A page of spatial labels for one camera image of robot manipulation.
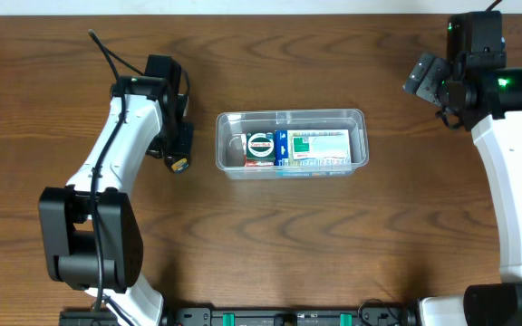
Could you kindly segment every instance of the wooden table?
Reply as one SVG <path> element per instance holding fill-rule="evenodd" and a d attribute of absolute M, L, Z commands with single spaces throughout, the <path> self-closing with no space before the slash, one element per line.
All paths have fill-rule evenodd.
<path fill-rule="evenodd" d="M 37 213 L 107 117 L 112 76 L 88 28 L 136 66 L 166 53 L 190 73 L 193 165 L 173 176 L 146 158 L 132 199 L 143 271 L 172 304 L 356 306 L 498 282 L 497 224 L 470 134 L 401 89 L 421 52 L 445 53 L 446 20 L 0 17 L 0 324 L 54 324 L 64 307 L 92 302 L 47 276 Z M 508 66 L 522 66 L 522 15 L 504 20 Z M 366 167 L 233 182 L 215 166 L 219 113 L 314 108 L 364 112 Z"/>

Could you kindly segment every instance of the clear plastic container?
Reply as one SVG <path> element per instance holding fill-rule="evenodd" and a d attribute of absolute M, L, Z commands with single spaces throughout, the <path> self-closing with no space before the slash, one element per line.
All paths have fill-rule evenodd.
<path fill-rule="evenodd" d="M 241 135 L 276 130 L 347 129 L 352 164 L 306 167 L 244 167 Z M 221 113 L 217 117 L 217 167 L 232 179 L 349 176 L 368 162 L 363 113 L 357 109 L 280 110 Z"/>

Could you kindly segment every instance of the white wall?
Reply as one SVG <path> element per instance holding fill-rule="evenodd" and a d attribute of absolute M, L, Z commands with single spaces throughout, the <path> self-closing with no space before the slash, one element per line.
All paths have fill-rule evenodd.
<path fill-rule="evenodd" d="M 0 14 L 454 14 L 493 0 L 0 0 Z M 522 0 L 497 7 L 522 14 Z"/>

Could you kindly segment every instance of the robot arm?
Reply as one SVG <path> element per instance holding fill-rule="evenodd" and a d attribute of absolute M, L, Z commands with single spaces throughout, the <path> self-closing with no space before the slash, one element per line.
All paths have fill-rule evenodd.
<path fill-rule="evenodd" d="M 98 191 L 110 187 L 131 197 L 140 163 L 149 144 L 160 134 L 162 112 L 159 104 L 147 100 L 146 96 L 127 95 L 126 102 L 127 118 L 102 162 Z M 113 98 L 110 103 L 110 115 L 100 137 L 85 163 L 68 181 L 67 187 L 73 187 L 77 191 L 90 191 L 92 168 L 116 126 L 120 112 L 121 100 Z"/>
<path fill-rule="evenodd" d="M 122 62 L 115 54 L 111 55 Z M 109 117 L 91 154 L 66 187 L 48 187 L 40 197 L 40 220 L 50 277 L 97 296 L 98 262 L 103 262 L 102 301 L 115 313 L 100 317 L 102 312 L 91 312 L 87 316 L 90 318 L 81 313 L 64 313 L 65 320 L 77 320 L 68 324 L 96 324 L 99 318 L 109 322 L 118 316 L 118 323 L 122 325 L 160 325 L 164 299 L 140 272 L 143 243 L 130 196 L 145 155 L 164 158 L 165 165 L 174 173 L 189 166 L 193 129 L 191 124 L 183 122 L 189 88 L 186 94 L 179 94 L 180 65 L 170 57 L 151 55 L 145 72 L 140 74 L 120 77 L 115 73 L 118 82 L 111 89 Z M 126 105 L 125 120 L 122 103 Z M 91 192 L 93 171 L 98 164 L 101 168 L 95 192 Z M 102 242 L 101 261 L 98 247 L 94 246 L 98 236 L 76 227 L 91 218 L 92 201 L 97 203 L 97 218 L 101 217 L 94 227 Z"/>
<path fill-rule="evenodd" d="M 522 111 L 488 116 L 471 132 L 497 215 L 501 281 L 522 282 Z"/>
<path fill-rule="evenodd" d="M 420 323 L 522 325 L 522 69 L 506 68 L 500 12 L 453 15 L 447 40 L 447 59 L 424 53 L 404 90 L 438 105 L 450 129 L 471 131 L 497 215 L 503 283 L 423 299 Z"/>

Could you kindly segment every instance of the green light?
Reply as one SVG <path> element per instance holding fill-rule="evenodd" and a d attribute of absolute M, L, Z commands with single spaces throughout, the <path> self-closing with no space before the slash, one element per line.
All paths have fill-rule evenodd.
<path fill-rule="evenodd" d="M 498 86 L 505 87 L 511 83 L 510 80 L 499 78 L 498 79 Z"/>

